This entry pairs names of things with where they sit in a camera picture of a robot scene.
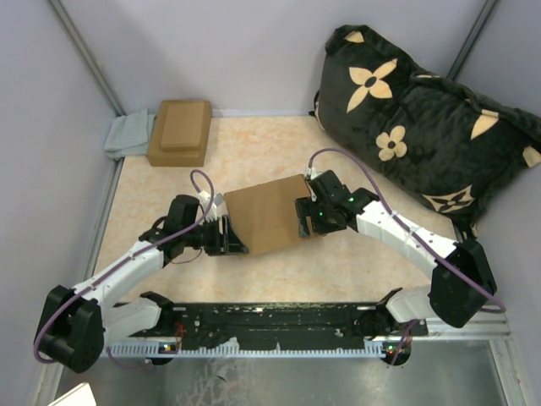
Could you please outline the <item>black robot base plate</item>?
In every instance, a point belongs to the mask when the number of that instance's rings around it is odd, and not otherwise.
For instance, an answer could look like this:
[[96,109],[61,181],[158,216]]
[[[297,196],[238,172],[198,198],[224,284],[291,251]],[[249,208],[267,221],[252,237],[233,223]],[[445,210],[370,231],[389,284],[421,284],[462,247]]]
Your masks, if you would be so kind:
[[166,307],[164,321],[133,336],[178,338],[185,350],[234,338],[242,350],[308,351],[362,349],[366,340],[400,337],[406,327],[374,302],[176,303]]

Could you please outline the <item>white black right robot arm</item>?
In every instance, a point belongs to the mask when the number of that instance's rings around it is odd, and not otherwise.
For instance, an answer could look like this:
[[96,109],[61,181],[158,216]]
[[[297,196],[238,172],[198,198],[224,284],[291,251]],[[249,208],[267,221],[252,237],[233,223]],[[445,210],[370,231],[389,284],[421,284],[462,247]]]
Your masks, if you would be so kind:
[[497,291],[484,249],[475,239],[439,236],[385,208],[377,194],[350,191],[336,174],[309,170],[310,195],[295,201],[299,235],[307,238],[348,228],[376,239],[412,262],[428,285],[391,291],[377,314],[378,328],[397,334],[407,322],[438,317],[462,328]]

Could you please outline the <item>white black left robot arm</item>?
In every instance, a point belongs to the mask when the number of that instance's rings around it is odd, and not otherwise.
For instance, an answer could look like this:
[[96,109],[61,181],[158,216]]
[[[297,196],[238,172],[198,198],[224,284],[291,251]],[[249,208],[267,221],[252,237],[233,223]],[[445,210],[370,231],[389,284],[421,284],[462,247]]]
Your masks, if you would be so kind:
[[33,342],[42,364],[58,362],[76,373],[88,370],[117,342],[142,331],[164,336],[176,323],[174,304],[153,292],[118,301],[137,284],[193,248],[208,256],[244,255],[230,217],[210,215],[191,195],[177,195],[168,213],[139,236],[121,258],[71,288],[58,285],[46,296]]

